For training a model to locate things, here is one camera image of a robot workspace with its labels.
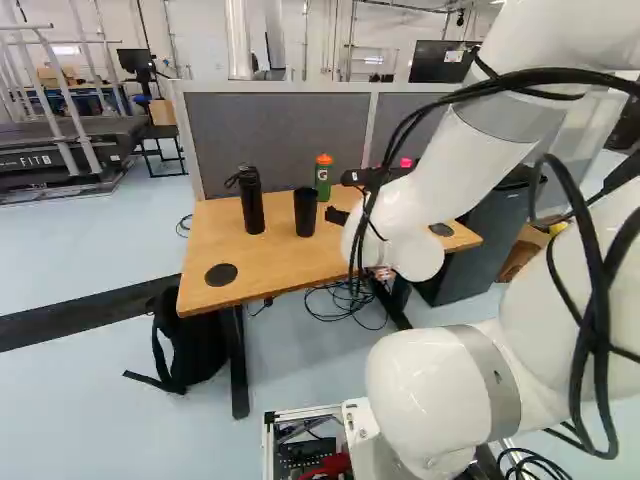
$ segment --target gray cubicle partition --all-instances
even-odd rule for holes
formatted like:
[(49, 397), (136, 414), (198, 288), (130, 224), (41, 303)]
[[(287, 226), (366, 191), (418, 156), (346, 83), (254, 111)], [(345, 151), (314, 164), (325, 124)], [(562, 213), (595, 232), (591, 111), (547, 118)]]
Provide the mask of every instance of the gray cubicle partition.
[[(382, 162), (389, 138), (404, 117), (424, 105), (435, 102), (443, 95), (444, 92), (381, 92), (376, 107), (369, 166), (376, 166)], [(407, 137), (396, 162), (403, 157), (416, 159), (422, 156), (446, 108), (438, 108), (420, 122)]]
[(325, 152), (330, 181), (340, 183), (362, 162), (370, 95), (185, 93), (205, 198), (237, 194), (224, 181), (243, 163), (258, 167), (265, 192), (313, 186)]
[[(333, 156), (331, 181), (375, 165), (402, 117), (458, 85), (204, 83), (173, 80), (172, 96), (196, 198), (237, 194), (224, 180), (241, 163), (258, 167), (264, 191), (313, 185), (318, 154)], [(420, 156), (441, 113), (407, 144)]]

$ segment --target backpack strap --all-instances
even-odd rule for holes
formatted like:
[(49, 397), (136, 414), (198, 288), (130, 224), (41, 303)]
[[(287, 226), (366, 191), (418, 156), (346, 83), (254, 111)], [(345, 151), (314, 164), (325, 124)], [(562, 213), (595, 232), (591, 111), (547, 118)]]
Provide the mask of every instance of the backpack strap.
[(122, 376), (130, 378), (131, 380), (146, 383), (147, 385), (159, 388), (160, 390), (168, 393), (177, 393), (178, 395), (184, 395), (187, 393), (187, 388), (184, 385), (176, 385), (175, 381), (169, 374), (164, 351), (162, 350), (162, 345), (160, 345), (160, 340), (158, 340), (158, 322), (155, 318), (153, 320), (153, 328), (151, 330), (151, 349), (153, 350), (153, 358), (156, 361), (156, 370), (160, 380), (146, 375), (140, 375), (139, 373), (135, 373), (130, 370), (125, 370)]

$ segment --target black tumbler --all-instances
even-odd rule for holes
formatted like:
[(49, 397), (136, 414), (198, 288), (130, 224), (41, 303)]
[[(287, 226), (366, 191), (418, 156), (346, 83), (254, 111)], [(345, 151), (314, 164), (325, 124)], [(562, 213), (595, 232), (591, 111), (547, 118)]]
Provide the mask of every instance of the black tumbler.
[(240, 186), (245, 230), (251, 235), (264, 232), (262, 185), (258, 169), (253, 166), (241, 165), (238, 173), (227, 179), (225, 186), (231, 188), (236, 181)]
[(318, 191), (310, 187), (294, 190), (293, 209), (296, 215), (296, 233), (299, 237), (311, 237), (316, 230)]

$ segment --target black floor stripe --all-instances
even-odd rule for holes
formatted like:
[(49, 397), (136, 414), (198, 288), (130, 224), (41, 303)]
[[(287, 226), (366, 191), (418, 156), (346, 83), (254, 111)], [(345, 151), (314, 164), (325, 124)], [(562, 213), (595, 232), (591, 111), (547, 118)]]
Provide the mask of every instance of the black floor stripe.
[(0, 352), (73, 335), (146, 312), (147, 301), (178, 285), (171, 275), (88, 297), (0, 317)]

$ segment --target orange bottle cap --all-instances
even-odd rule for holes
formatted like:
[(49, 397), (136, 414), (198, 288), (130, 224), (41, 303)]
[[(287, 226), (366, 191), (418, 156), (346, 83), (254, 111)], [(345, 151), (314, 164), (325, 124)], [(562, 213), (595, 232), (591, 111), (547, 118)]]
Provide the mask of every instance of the orange bottle cap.
[(330, 155), (323, 153), (322, 155), (318, 155), (316, 157), (316, 163), (318, 165), (331, 165), (333, 163), (333, 158), (331, 158)]

